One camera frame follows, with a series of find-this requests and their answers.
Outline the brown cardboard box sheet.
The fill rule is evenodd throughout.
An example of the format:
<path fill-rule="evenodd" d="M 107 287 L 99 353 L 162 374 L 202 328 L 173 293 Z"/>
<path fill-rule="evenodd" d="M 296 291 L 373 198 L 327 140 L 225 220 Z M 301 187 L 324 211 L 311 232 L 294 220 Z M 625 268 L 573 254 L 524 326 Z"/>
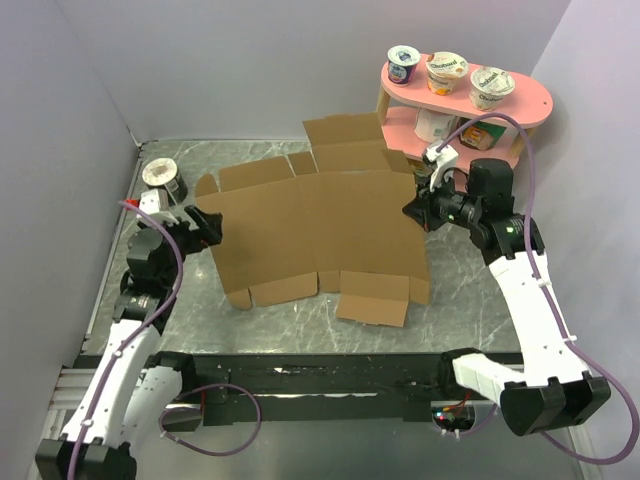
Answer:
<path fill-rule="evenodd" d="M 212 255 L 224 293 L 248 310 L 336 293 L 339 318 L 400 327 L 430 301 L 424 231 L 404 209 L 410 165 L 374 113 L 308 120 L 311 147 L 202 176 L 197 206 L 223 216 Z"/>

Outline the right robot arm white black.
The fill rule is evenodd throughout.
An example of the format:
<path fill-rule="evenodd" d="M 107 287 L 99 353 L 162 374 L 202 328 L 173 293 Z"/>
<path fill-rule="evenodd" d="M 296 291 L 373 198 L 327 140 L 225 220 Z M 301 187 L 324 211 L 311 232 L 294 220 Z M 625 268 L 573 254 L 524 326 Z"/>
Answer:
<path fill-rule="evenodd" d="M 512 168 L 504 160 L 476 159 L 459 191 L 454 166 L 431 165 L 428 184 L 403 212 L 428 232 L 446 223 L 469 232 L 504 296 L 524 364 L 516 371 L 475 348 L 450 350 L 440 357 L 439 391 L 456 399 L 471 390 L 495 402 L 518 436 L 583 424 L 611 389 L 560 332 L 544 295 L 551 287 L 543 240 L 535 222 L 514 210 Z"/>

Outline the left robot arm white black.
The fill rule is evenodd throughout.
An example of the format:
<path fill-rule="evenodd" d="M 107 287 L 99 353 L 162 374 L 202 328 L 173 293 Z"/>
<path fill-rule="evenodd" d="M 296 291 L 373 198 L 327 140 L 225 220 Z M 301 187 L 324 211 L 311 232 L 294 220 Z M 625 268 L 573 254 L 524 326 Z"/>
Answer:
<path fill-rule="evenodd" d="M 221 243 L 220 213 L 188 205 L 186 219 L 165 209 L 125 208 L 139 217 L 99 365 L 75 413 L 35 455 L 43 479 L 133 479 L 136 450 L 165 407 L 198 389 L 190 354 L 158 352 L 182 285 L 184 261 Z"/>

